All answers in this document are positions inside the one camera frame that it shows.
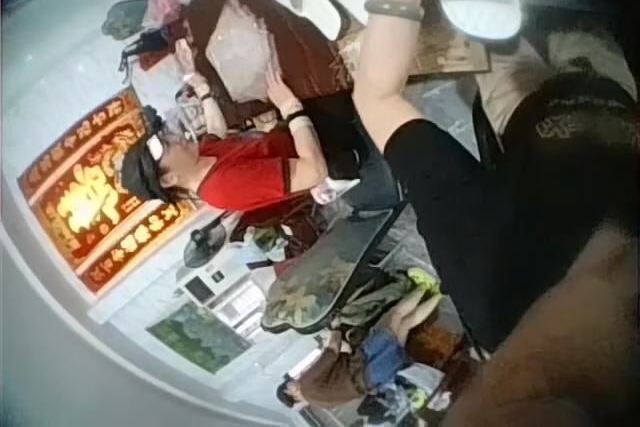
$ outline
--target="wooden table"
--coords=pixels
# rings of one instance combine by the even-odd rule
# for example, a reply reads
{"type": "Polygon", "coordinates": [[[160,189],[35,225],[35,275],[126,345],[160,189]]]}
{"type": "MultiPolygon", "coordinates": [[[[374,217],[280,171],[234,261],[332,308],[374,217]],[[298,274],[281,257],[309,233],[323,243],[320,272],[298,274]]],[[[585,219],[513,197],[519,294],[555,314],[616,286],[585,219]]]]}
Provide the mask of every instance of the wooden table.
{"type": "MultiPolygon", "coordinates": [[[[199,55],[196,66],[209,79],[221,96],[222,112],[232,127],[269,110],[260,101],[238,104],[228,95],[224,84],[204,51],[226,0],[193,0],[187,8],[195,47],[199,55]]],[[[337,46],[326,39],[310,22],[289,12],[274,0],[239,0],[257,17],[264,19],[274,35],[284,78],[301,100],[346,92],[352,82],[347,74],[337,46]]]]}

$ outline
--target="blue fabric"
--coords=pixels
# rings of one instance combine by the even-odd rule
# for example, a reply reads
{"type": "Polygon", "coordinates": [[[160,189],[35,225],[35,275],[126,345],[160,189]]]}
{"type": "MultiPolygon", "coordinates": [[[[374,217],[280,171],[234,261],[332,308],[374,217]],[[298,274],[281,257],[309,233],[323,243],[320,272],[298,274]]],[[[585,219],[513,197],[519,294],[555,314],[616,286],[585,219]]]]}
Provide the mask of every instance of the blue fabric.
{"type": "Polygon", "coordinates": [[[379,390],[391,382],[407,363],[404,349],[386,330],[371,329],[360,348],[366,359],[365,378],[371,389],[379,390]]]}

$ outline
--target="hand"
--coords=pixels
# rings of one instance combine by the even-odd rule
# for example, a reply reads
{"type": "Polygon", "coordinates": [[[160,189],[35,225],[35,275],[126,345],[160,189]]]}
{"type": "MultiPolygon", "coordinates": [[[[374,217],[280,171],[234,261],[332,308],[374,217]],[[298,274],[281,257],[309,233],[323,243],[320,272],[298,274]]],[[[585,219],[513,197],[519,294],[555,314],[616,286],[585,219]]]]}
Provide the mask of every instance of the hand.
{"type": "Polygon", "coordinates": [[[283,118],[300,110],[300,102],[282,80],[282,73],[273,64],[267,68],[267,95],[283,118]]]}

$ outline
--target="black cap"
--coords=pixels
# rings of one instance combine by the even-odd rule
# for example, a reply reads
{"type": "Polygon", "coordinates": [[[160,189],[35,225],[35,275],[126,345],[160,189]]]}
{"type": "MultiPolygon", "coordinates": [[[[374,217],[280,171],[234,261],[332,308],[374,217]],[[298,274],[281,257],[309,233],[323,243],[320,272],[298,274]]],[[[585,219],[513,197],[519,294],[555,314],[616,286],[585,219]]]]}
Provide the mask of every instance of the black cap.
{"type": "Polygon", "coordinates": [[[162,200],[171,203],[171,196],[160,184],[160,168],[147,147],[149,135],[133,144],[122,160],[120,184],[140,200],[162,200]]]}

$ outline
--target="painting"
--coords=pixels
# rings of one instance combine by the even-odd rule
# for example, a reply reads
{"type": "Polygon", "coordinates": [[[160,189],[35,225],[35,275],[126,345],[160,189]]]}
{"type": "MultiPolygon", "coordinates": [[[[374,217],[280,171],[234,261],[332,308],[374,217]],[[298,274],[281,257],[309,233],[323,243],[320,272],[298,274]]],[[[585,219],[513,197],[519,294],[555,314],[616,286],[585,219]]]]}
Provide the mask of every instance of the painting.
{"type": "Polygon", "coordinates": [[[183,305],[147,331],[178,355],[215,374],[251,344],[212,313],[183,305]]]}
{"type": "Polygon", "coordinates": [[[94,294],[169,238],[195,208],[147,204],[122,188],[122,159],[144,133],[130,86],[76,122],[18,178],[56,250],[94,294]]]}

